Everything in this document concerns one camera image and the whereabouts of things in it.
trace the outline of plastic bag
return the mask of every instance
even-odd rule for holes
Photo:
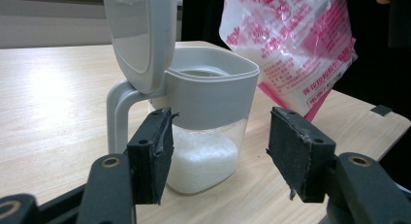
[[[225,0],[219,34],[260,66],[258,86],[311,120],[357,58],[346,0]]]

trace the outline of wooden table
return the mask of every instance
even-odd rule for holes
[[[0,49],[0,197],[31,193],[43,204],[85,183],[108,153],[106,99],[121,80],[112,46]],[[272,106],[257,88],[232,176],[195,196],[166,187],[161,206],[137,206],[138,222],[318,223],[326,204],[290,201],[266,154]],[[373,107],[333,91],[313,124],[337,142],[336,154],[380,159],[411,123]],[[147,112],[147,102],[130,110],[130,136]]]

